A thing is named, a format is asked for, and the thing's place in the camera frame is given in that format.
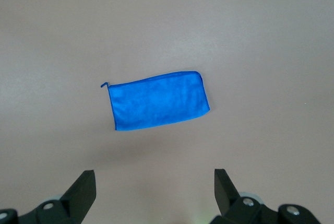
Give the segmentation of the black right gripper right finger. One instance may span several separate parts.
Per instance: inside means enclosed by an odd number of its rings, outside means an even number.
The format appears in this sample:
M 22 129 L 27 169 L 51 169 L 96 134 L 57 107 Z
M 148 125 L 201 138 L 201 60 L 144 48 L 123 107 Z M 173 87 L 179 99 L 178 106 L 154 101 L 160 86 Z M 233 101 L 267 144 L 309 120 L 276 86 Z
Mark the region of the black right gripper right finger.
M 242 196 L 225 169 L 214 171 L 214 195 L 220 215 L 211 224 L 321 224 L 307 208 L 280 205 L 277 211 L 251 196 Z

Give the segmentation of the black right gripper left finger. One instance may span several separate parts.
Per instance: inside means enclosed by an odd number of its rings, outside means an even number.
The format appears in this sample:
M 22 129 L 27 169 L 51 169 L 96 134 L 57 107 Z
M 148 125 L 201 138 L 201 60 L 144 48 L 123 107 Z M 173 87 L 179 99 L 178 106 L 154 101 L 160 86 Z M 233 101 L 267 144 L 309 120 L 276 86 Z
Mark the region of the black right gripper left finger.
M 86 170 L 60 199 L 45 201 L 27 214 L 0 209 L 0 224 L 81 224 L 96 195 L 95 172 Z

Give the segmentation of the blue microfibre towel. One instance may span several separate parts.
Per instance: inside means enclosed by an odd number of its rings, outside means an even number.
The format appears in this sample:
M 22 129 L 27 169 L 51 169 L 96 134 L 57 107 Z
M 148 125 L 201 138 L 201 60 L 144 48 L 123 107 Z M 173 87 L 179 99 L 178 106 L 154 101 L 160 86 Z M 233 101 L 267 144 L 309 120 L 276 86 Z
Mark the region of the blue microfibre towel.
M 132 131 L 201 117 L 210 111 L 197 71 L 173 72 L 107 87 L 115 130 Z

